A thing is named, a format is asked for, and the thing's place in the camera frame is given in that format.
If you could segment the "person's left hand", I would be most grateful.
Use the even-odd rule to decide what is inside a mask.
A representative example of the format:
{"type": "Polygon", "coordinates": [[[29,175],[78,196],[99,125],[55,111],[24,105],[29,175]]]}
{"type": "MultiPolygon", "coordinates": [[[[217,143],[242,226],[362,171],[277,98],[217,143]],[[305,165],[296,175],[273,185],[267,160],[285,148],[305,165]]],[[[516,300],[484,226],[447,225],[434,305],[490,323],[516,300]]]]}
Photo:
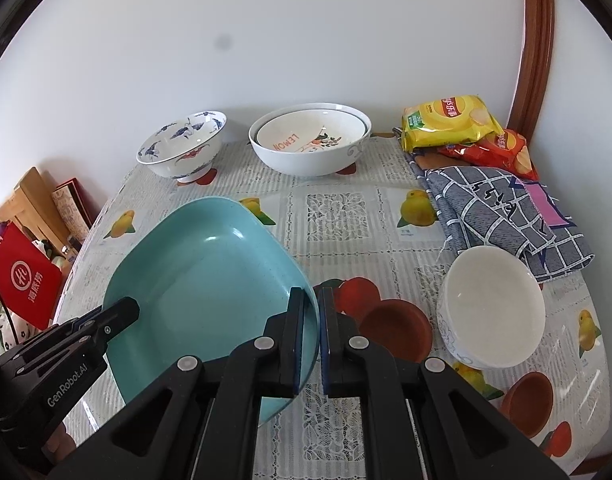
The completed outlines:
{"type": "Polygon", "coordinates": [[[74,439],[67,434],[63,422],[60,422],[56,430],[54,430],[53,434],[49,437],[46,443],[46,450],[52,454],[57,462],[60,462],[64,460],[68,454],[71,454],[75,448],[76,443],[74,439]]]}

